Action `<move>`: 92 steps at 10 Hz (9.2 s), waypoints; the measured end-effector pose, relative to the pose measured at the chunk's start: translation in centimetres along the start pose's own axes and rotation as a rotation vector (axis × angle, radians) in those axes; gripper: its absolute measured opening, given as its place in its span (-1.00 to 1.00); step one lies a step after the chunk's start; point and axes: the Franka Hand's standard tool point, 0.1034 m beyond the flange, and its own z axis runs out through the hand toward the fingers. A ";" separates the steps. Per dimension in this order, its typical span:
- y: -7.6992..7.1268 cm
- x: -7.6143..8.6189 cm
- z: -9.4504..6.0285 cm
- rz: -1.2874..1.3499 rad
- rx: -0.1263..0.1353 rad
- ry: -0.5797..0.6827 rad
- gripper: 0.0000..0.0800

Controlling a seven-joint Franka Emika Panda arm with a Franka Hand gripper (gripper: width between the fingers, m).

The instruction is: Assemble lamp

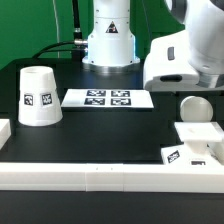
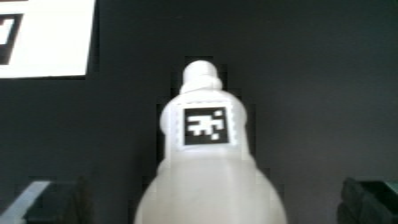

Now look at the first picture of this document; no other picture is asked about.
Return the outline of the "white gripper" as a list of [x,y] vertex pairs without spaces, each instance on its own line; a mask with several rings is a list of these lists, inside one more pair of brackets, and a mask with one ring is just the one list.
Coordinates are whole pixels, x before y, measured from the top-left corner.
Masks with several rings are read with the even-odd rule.
[[224,89],[224,72],[212,76],[188,63],[185,31],[156,38],[143,66],[143,88],[160,91],[213,91]]

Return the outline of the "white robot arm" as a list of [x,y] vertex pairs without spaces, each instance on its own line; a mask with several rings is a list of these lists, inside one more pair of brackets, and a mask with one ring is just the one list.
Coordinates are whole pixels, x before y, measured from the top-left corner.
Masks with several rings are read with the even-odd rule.
[[[143,66],[148,91],[224,86],[224,0],[164,0],[185,29],[151,43]],[[83,65],[102,73],[140,63],[130,31],[130,0],[93,0],[94,27]]]

